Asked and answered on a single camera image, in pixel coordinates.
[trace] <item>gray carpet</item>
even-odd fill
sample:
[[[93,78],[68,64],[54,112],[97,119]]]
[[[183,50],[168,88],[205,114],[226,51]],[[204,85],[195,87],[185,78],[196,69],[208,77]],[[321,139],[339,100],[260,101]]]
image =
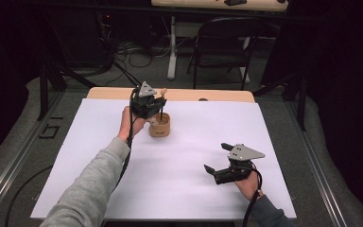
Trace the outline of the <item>gray carpet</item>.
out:
[[[271,45],[264,41],[259,45],[254,55],[253,67],[250,70],[251,83],[247,84],[246,90],[255,91],[258,89],[262,71],[267,62],[268,53]],[[177,76],[175,80],[167,80],[167,58],[154,58],[154,61],[144,69],[132,67],[125,61],[128,70],[139,80],[148,81],[153,87],[167,88],[192,88],[192,76],[185,74],[188,63],[188,53],[191,49],[187,45],[180,48]],[[128,55],[132,62],[136,61],[144,64],[145,55]],[[204,72],[205,75],[213,75],[218,72]],[[120,79],[110,82],[112,79],[119,77],[121,74],[115,68],[102,75],[88,77],[92,82],[98,85],[130,87],[129,82],[123,76]],[[202,77],[198,89],[231,89],[237,90],[238,84],[226,85],[204,85],[209,82],[209,78]],[[238,71],[233,70],[228,79],[238,77]],[[8,213],[10,201],[14,197],[20,186],[32,175],[40,170],[54,164],[56,155],[61,147],[61,143],[69,130],[72,120],[77,112],[82,98],[86,97],[88,92],[85,87],[80,85],[74,79],[66,78],[69,88],[64,94],[50,92],[51,99],[56,98],[58,105],[52,106],[52,112],[49,117],[41,123],[36,122],[39,111],[38,81],[33,80],[29,83],[30,91],[29,101],[25,107],[24,113],[19,118],[13,130],[10,132],[8,139],[0,148],[0,177],[6,167],[16,157],[19,150],[24,148],[24,142],[29,138],[29,134],[37,131],[36,139],[30,143],[27,150],[27,156],[22,164],[20,171],[15,174],[16,178],[10,182],[8,191],[2,192],[0,201],[0,226],[4,226],[5,217]],[[305,153],[307,145],[303,141],[301,131],[297,130],[297,122],[291,116],[290,106],[295,103],[285,103],[276,94],[272,96],[257,97],[263,112],[269,135],[274,146],[280,167],[285,175],[285,181],[289,192],[294,198],[298,218],[294,220],[297,226],[336,226],[329,210],[322,198],[321,190],[314,176],[314,171],[309,165],[308,157]],[[336,195],[342,216],[346,221],[346,226],[363,226],[363,207],[347,189],[342,181],[337,169],[331,162],[327,149],[324,145],[322,128],[318,119],[318,110],[315,103],[308,100],[306,106],[305,125],[307,132],[305,135],[309,138],[312,149],[315,151],[320,166],[323,169],[325,177]],[[21,191],[10,213],[9,226],[38,226],[39,220],[30,219],[29,216],[35,205],[36,195],[43,188],[49,170],[38,175]],[[111,226],[135,226],[137,223],[111,223]],[[178,223],[181,226],[204,226],[203,223]],[[227,226],[230,223],[206,223],[206,226]]]

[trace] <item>gray sleeve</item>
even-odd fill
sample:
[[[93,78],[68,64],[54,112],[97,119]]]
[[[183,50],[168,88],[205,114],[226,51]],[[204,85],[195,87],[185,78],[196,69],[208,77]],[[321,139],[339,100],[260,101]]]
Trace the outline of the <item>gray sleeve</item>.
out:
[[[64,191],[41,226],[99,226],[129,152],[124,141],[113,138]]]
[[[267,195],[262,196],[252,207],[251,217],[261,227],[294,226],[293,222],[285,216],[285,212],[277,209]]]

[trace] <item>desk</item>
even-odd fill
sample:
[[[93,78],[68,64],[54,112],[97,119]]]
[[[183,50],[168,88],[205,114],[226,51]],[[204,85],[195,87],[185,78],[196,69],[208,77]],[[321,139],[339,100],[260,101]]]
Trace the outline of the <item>desk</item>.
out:
[[[202,8],[202,9],[228,9],[228,10],[261,10],[261,11],[273,11],[284,12],[287,9],[287,2],[279,3],[276,0],[249,0],[246,4],[229,7],[223,0],[152,0],[152,6],[169,7],[169,8]],[[184,33],[186,37],[190,37],[191,34],[197,34],[199,30],[197,24],[190,24],[187,26],[187,33]],[[170,34],[170,60],[169,68],[167,71],[167,78],[174,79],[176,77],[176,36],[183,36],[180,29],[177,29],[178,25],[176,18],[172,16],[171,21],[171,34]],[[245,40],[244,45],[248,44],[248,39]],[[242,77],[244,76],[244,68],[240,68]],[[247,76],[246,82],[250,82],[250,77]]]
[[[97,151],[117,134],[130,91],[94,88],[83,99],[32,218],[45,218]],[[165,97],[171,133],[152,138],[144,127],[134,138],[128,169],[112,193],[105,219],[242,219],[248,203],[237,187],[233,183],[216,185],[203,167],[227,167],[228,152],[220,144],[235,145],[237,141],[267,155],[255,161],[265,179],[263,188],[288,217],[296,217],[264,119],[250,92],[168,89]],[[203,97],[213,101],[197,101]],[[223,119],[225,112],[229,119]]]

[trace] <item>white paper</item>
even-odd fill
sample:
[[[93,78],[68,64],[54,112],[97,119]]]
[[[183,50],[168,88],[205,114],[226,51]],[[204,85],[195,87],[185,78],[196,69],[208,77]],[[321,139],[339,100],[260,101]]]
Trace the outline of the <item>white paper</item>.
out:
[[[63,191],[117,135],[126,100],[83,99],[43,192],[31,214],[46,218]],[[167,101],[170,134],[149,136],[146,124],[133,140],[129,166],[113,191],[105,219],[242,219],[248,201],[234,183],[217,185],[206,173],[229,166],[228,150],[244,144],[266,154],[252,160],[263,176],[263,190],[285,215],[296,214],[256,103]]]

